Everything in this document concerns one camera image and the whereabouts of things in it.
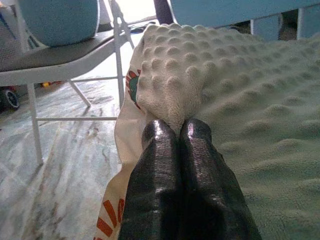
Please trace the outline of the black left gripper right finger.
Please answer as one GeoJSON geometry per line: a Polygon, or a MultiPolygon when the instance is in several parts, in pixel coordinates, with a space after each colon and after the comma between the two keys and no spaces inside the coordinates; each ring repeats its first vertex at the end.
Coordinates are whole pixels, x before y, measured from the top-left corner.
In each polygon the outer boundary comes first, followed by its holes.
{"type": "Polygon", "coordinates": [[[183,240],[260,240],[262,237],[237,178],[212,144],[210,127],[199,119],[180,131],[184,206],[183,240]]]}

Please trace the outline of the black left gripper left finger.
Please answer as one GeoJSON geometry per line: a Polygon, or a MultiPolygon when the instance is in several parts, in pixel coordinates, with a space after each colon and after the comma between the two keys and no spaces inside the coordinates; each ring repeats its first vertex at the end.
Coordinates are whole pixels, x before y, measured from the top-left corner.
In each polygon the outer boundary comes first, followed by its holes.
{"type": "Polygon", "coordinates": [[[130,174],[120,240],[175,240],[183,198],[176,134],[163,121],[142,133],[142,154],[130,174]]]}

